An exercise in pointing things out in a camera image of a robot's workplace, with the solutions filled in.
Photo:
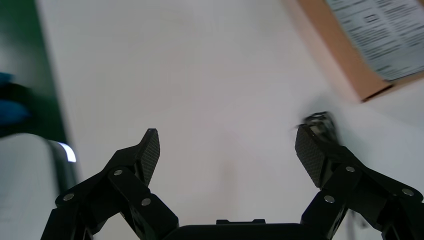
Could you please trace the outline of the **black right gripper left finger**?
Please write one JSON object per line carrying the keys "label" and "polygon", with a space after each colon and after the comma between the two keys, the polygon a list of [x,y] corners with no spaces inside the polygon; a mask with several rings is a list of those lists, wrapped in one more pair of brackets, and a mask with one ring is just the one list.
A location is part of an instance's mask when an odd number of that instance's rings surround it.
{"label": "black right gripper left finger", "polygon": [[117,150],[100,172],[56,198],[42,239],[91,240],[117,214],[139,239],[165,239],[179,219],[149,189],[159,157],[159,134],[150,128],[140,143]]}

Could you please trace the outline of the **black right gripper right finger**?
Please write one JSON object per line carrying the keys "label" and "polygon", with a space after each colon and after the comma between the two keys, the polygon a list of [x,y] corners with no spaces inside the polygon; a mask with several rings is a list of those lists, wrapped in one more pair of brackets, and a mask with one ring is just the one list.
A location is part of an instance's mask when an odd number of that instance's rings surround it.
{"label": "black right gripper right finger", "polygon": [[348,210],[361,215],[384,240],[424,237],[424,197],[415,188],[366,167],[345,146],[322,141],[305,124],[295,151],[319,192],[301,223],[322,239],[334,237]]}

